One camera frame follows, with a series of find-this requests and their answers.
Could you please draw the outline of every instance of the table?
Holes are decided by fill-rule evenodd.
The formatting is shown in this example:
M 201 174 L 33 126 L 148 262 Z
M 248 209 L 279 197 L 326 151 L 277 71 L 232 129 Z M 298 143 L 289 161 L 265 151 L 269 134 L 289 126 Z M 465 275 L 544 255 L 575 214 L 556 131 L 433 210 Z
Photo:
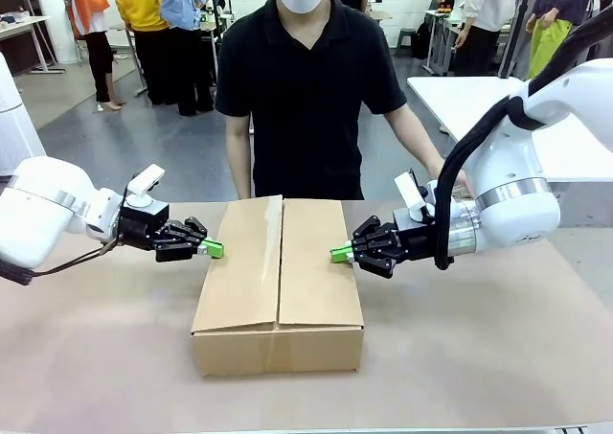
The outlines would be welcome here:
M 425 13 L 432 16 L 433 20 L 428 60 L 423 68 L 432 75 L 446 77 L 449 74 L 451 57 L 455 51 L 456 36 L 460 33 L 462 22 L 453 21 L 448 18 L 449 14 L 439 13 L 436 10 L 426 11 Z M 443 27 L 439 32 L 436 32 L 439 23 L 442 23 Z M 505 25 L 502 28 L 499 44 L 509 36 L 510 30 L 510 25 Z
M 47 65 L 47 61 L 45 60 L 45 56 L 42 54 L 42 49 L 40 49 L 40 43 L 38 42 L 38 38 L 36 37 L 36 31 L 34 30 L 34 26 L 37 26 L 40 30 L 40 23 L 49 19 L 47 15 L 35 15 L 26 18 L 23 22 L 15 22 L 13 24 L 9 24 L 6 28 L 0 29 L 0 41 L 3 39 L 10 38 L 12 36 L 16 36 L 18 34 L 26 34 L 30 33 L 32 36 L 32 41 L 34 42 L 34 47 L 36 49 L 36 55 L 38 56 L 38 61 L 40 62 L 40 70 L 32 70 L 32 74 L 36 75 L 57 75 L 65 73 L 64 69 L 55 69 L 51 70 Z
M 399 205 L 346 202 L 348 230 Z M 213 237 L 223 211 L 171 208 Z M 92 247 L 67 235 L 45 267 Z M 464 256 L 445 272 L 431 261 L 405 263 L 393 280 L 356 271 L 366 323 L 358 373 L 201 378 L 189 332 L 208 263 L 156 264 L 120 247 L 33 286 L 0 283 L 0 429 L 470 430 L 613 419 L 613 316 L 546 241 Z
M 132 39 L 134 38 L 132 31 L 125 27 L 125 24 L 119 24 L 111 27 L 111 30 L 119 30 L 125 32 L 125 37 L 127 38 L 127 44 L 130 47 L 130 53 L 132 54 L 132 60 L 134 61 L 134 67 L 136 67 L 136 71 L 138 72 L 138 78 L 141 82 L 141 87 L 139 87 L 134 92 L 134 97 L 138 97 L 147 91 L 147 82 L 145 81 L 145 74 L 143 73 L 143 67 L 141 67 L 141 62 L 136 56 L 136 49 L 134 48 L 134 43 Z
M 409 86 L 447 128 L 450 141 L 463 138 L 498 101 L 519 88 L 515 78 L 409 78 Z M 548 181 L 613 182 L 613 153 L 575 116 L 533 134 L 534 148 Z
M 386 11 L 370 11 L 369 16 L 372 20 L 376 20 L 377 22 L 393 19 L 393 16 Z
M 211 46 L 213 46 L 213 63 L 215 65 L 215 78 L 217 80 L 217 75 L 219 74 L 219 63 L 217 62 L 217 49 L 216 49 L 216 41 L 215 41 L 215 30 L 217 29 L 217 24 L 215 22 L 200 22 L 200 30 L 202 32 L 208 32 L 211 37 Z
M 437 10 L 428 10 L 425 12 L 425 14 L 432 17 L 432 30 L 430 31 L 428 60 L 426 61 L 425 65 L 423 65 L 423 68 L 432 75 L 438 75 L 441 72 L 441 68 L 443 68 L 443 57 L 441 55 L 441 49 L 443 49 L 441 46 L 441 40 L 443 39 L 443 35 L 437 34 L 436 29 L 439 22 L 445 17 L 449 16 L 449 14 L 438 12 Z

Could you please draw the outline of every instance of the stool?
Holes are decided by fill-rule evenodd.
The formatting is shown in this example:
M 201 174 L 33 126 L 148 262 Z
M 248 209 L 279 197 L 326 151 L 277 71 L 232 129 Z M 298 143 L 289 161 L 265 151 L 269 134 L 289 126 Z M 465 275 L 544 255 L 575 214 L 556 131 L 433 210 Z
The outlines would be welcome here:
M 411 47 L 411 46 L 403 46 L 402 41 L 404 41 L 404 38 L 409 36 L 411 37 L 411 42 L 413 42 L 413 36 L 415 36 L 415 33 L 416 32 L 414 29 L 400 29 L 400 35 L 398 36 L 398 43 L 396 45 L 396 50 L 394 52 L 395 57 L 398 57 L 401 49 L 408 49 Z

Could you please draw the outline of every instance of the black cable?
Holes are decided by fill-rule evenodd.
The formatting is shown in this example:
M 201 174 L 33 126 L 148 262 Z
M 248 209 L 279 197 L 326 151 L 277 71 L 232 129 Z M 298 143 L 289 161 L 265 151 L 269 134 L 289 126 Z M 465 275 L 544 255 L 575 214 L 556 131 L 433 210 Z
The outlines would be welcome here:
M 575 66 L 583 51 L 613 34 L 613 5 L 572 31 L 564 40 L 545 69 L 528 86 L 528 96 L 534 95 L 550 82 Z
M 8 279 L 9 281 L 14 281 L 18 284 L 21 284 L 22 286 L 27 286 L 30 284 L 33 278 L 39 278 L 42 276 L 49 276 L 51 274 L 57 274 L 60 271 L 64 271 L 68 268 L 72 268 L 73 266 L 77 266 L 78 264 L 90 262 L 98 257 L 101 257 L 102 255 L 107 254 L 108 252 L 113 250 L 115 247 L 117 247 L 117 245 L 121 241 L 122 234 L 123 234 L 122 233 L 122 226 L 123 226 L 122 216 L 123 216 L 123 209 L 125 206 L 126 198 L 127 198 L 127 186 L 124 188 L 124 194 L 122 196 L 122 202 L 120 204 L 119 214 L 117 217 L 117 238 L 115 238 L 113 241 L 103 245 L 102 247 L 98 249 L 95 249 L 90 252 L 87 252 L 86 254 L 80 255 L 76 257 L 75 259 L 71 260 L 70 262 L 66 262 L 61 265 L 58 265 L 55 268 L 52 268 L 48 271 L 36 272 L 36 271 L 32 271 L 31 269 L 22 268 L 21 266 L 16 266 L 11 263 L 0 261 L 0 277 Z
M 449 228 L 451 226 L 451 194 L 466 159 L 482 145 L 489 134 L 507 116 L 509 97 L 493 106 L 473 129 L 455 146 L 443 165 L 436 190 L 435 216 L 437 222 L 434 263 L 440 270 L 449 267 Z

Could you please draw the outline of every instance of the man's hand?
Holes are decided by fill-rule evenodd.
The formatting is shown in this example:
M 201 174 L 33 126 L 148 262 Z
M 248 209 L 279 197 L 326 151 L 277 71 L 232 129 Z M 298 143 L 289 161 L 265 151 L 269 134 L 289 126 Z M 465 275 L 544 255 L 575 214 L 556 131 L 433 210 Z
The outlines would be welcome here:
M 528 19 L 528 23 L 526 23 L 526 32 L 528 34 L 533 34 L 535 25 L 536 25 L 536 14 L 533 14 L 530 17 L 530 19 Z
M 556 8 L 553 8 L 540 18 L 540 25 L 543 27 L 543 29 L 549 29 L 552 25 L 554 25 L 558 13 L 559 11 Z
M 444 160 L 440 158 L 440 160 L 437 160 L 433 162 L 432 165 L 428 166 L 427 168 L 428 174 L 430 175 L 430 178 L 432 178 L 432 180 L 439 179 L 439 175 L 441 175 L 441 171 L 443 170 L 443 165 L 444 165 Z M 466 187 L 466 189 L 472 193 L 472 190 L 470 189 L 470 185 L 468 185 L 468 178 L 466 177 L 466 174 L 464 171 L 460 171 L 460 173 L 458 174 L 456 184 Z
M 464 46 L 466 39 L 468 38 L 468 29 L 462 29 L 460 34 L 458 34 L 458 38 L 456 39 L 456 49 L 460 49 Z

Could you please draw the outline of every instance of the box flap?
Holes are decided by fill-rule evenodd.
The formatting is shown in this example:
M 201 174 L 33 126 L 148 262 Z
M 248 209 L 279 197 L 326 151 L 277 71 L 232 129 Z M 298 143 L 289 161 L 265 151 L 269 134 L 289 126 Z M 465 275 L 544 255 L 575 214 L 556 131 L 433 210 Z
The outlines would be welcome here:
M 280 196 L 228 204 L 216 237 L 225 255 L 211 261 L 192 333 L 276 321 L 282 214 Z
M 329 257 L 346 240 L 340 202 L 284 201 L 281 325 L 364 325 L 353 267 Z

